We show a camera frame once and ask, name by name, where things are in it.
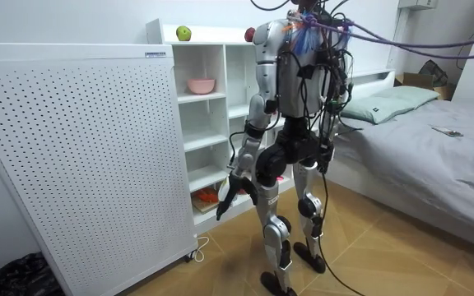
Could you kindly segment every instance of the orange object on shelf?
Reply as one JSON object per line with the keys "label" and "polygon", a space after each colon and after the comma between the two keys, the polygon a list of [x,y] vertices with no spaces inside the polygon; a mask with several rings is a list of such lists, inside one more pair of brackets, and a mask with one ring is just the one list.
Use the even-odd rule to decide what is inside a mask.
{"label": "orange object on shelf", "polygon": [[193,193],[193,196],[204,202],[217,203],[219,197],[213,188],[203,188]]}

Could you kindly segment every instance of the green apple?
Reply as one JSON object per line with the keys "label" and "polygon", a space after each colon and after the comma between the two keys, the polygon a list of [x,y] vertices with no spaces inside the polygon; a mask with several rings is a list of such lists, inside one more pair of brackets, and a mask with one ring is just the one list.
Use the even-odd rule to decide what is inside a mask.
{"label": "green apple", "polygon": [[182,25],[177,28],[177,37],[179,41],[189,41],[191,40],[191,30],[187,26]]}

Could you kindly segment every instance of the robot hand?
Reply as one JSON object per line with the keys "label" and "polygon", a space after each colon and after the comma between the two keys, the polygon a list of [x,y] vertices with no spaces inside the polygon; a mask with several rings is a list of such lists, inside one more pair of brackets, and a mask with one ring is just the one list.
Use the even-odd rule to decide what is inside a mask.
{"label": "robot hand", "polygon": [[217,207],[217,221],[221,219],[222,214],[230,208],[231,202],[234,200],[235,195],[244,189],[246,193],[252,198],[253,205],[257,205],[257,188],[253,185],[246,177],[236,176],[233,172],[230,176],[222,183],[221,189],[219,189],[219,206]]}

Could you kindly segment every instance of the white perforated panel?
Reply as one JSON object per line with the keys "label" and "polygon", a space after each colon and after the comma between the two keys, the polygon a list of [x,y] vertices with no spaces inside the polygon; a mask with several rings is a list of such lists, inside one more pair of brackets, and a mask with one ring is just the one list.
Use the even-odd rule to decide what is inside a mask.
{"label": "white perforated panel", "polygon": [[195,244],[172,66],[0,62],[0,161],[73,295]]}

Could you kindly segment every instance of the pillow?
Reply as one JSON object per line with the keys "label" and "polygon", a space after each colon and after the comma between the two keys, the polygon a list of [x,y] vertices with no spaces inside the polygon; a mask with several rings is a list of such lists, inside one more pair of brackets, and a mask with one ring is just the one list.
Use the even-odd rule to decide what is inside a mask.
{"label": "pillow", "polygon": [[436,99],[439,93],[412,86],[399,86],[382,90],[368,98],[351,101],[342,112],[348,118],[380,124],[397,115],[417,109]]}
{"label": "pillow", "polygon": [[382,90],[373,96],[380,98],[402,99],[411,103],[411,106],[414,106],[414,109],[417,109],[421,105],[438,98],[440,94],[436,91],[426,90],[419,87],[399,86]]}
{"label": "pillow", "polygon": [[342,112],[348,118],[364,120],[369,123],[385,123],[393,117],[414,110],[410,102],[403,99],[371,96],[351,101]]}

